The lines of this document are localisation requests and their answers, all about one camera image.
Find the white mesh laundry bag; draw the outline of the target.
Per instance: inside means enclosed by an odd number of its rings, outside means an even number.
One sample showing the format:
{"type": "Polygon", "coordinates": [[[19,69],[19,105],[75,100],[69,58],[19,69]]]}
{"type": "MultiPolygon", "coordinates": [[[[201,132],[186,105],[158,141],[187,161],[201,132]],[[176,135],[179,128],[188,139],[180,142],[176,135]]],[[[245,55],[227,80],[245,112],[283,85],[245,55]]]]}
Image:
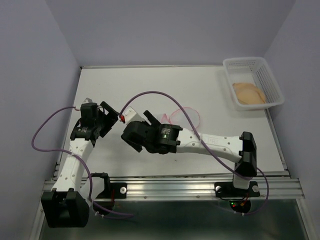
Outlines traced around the white mesh laundry bag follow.
{"type": "MultiPolygon", "coordinates": [[[[194,127],[197,129],[201,124],[200,114],[191,107],[184,107],[183,109],[187,113],[194,127]]],[[[156,119],[159,120],[160,123],[162,124],[178,125],[178,126],[181,126],[182,128],[186,128],[191,131],[193,130],[187,117],[185,116],[185,114],[180,108],[175,110],[171,114],[167,114],[167,113],[158,114],[156,116],[156,119]]]]}

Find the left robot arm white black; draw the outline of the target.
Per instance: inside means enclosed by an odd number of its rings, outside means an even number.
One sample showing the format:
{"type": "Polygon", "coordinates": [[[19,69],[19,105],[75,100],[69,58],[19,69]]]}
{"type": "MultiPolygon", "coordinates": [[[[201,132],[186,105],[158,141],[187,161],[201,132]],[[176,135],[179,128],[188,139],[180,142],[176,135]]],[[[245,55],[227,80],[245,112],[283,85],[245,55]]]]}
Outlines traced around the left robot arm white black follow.
{"type": "Polygon", "coordinates": [[[80,119],[70,134],[69,148],[60,176],[50,191],[41,196],[47,224],[51,228],[83,228],[88,223],[90,206],[81,196],[86,162],[98,138],[103,138],[118,121],[118,113],[106,102],[86,101],[78,110],[80,119]]]}

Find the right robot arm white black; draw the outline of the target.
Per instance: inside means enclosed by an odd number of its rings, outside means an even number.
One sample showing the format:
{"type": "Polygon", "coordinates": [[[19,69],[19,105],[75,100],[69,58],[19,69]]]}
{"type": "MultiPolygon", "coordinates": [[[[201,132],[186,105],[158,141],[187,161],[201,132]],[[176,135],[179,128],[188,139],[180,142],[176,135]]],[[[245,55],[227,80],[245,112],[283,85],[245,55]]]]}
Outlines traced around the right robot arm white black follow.
{"type": "Polygon", "coordinates": [[[241,136],[218,136],[195,133],[179,125],[160,123],[149,111],[143,119],[133,108],[120,115],[126,125],[121,138],[137,152],[151,154],[200,154],[216,156],[234,164],[231,192],[242,195],[257,175],[257,145],[252,133],[241,136]]]}

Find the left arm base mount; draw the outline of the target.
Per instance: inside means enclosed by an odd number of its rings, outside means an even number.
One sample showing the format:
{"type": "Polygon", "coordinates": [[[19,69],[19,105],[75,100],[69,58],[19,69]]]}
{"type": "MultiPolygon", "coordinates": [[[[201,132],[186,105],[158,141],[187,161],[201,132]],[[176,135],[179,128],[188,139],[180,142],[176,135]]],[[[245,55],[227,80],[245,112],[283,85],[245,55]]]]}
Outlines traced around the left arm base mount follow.
{"type": "Polygon", "coordinates": [[[126,182],[111,181],[109,175],[105,172],[92,173],[93,181],[92,198],[93,199],[126,199],[128,184],[126,182]]]}

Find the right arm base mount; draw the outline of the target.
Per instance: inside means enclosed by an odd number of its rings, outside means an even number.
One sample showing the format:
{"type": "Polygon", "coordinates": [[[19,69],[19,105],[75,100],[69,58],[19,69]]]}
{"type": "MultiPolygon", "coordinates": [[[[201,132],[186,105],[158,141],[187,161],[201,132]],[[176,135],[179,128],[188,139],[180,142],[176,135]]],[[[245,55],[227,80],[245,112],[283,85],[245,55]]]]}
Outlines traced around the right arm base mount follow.
{"type": "Polygon", "coordinates": [[[231,181],[215,182],[215,196],[220,199],[245,199],[260,197],[260,189],[256,181],[250,181],[248,189],[236,188],[231,181]]]}

